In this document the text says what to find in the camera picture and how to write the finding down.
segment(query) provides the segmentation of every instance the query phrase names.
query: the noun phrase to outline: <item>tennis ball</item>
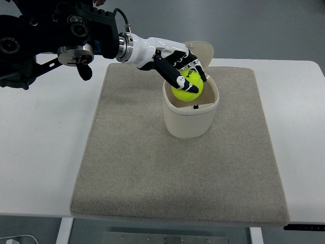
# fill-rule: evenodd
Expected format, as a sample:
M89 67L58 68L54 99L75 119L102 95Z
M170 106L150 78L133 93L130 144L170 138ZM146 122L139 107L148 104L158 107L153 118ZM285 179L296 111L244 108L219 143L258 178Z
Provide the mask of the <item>tennis ball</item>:
M199 92L190 93L188 91L172 87L173 94L181 101L190 102L195 100L201 95L203 90L203 81L201 79L201 76L196 71L190 69L181 70L180 73L182 76L185 77L186 80L188 80L193 85L197 86L199 88Z

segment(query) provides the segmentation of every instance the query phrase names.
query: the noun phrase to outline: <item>gray felt mat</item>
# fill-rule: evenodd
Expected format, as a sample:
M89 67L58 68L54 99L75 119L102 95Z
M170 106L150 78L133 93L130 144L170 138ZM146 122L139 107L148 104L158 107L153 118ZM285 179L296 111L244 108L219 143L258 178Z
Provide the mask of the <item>gray felt mat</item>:
M163 119L163 79L111 64L71 201L76 217L284 226L285 196L254 72L208 67L220 104L203 136Z

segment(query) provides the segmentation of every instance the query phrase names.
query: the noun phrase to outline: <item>metal plate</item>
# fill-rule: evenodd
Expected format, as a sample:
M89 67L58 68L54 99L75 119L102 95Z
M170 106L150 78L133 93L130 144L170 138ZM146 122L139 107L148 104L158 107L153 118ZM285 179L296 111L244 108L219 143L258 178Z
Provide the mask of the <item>metal plate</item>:
M104 232L102 244L229 244L227 237Z

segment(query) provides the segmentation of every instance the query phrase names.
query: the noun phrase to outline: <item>container lid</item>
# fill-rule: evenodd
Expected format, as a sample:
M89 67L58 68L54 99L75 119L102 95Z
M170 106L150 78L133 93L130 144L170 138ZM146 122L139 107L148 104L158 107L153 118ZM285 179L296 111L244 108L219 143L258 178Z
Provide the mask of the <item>container lid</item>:
M193 41L184 42L184 44L191 51L191 53L198 57L203 69L209 66L214 52L213 47L210 43Z

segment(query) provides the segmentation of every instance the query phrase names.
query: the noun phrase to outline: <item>white cup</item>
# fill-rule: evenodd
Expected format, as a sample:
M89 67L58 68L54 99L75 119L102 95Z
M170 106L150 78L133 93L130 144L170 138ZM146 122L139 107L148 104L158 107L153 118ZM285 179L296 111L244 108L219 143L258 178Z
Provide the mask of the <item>white cup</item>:
M186 42L187 48L199 58L203 69L213 57L213 47L206 42ZM193 138L206 133L212 124L219 104L219 91L214 80L206 74L201 95L191 102L177 99L172 87L164 82L162 105L167 130L178 138Z

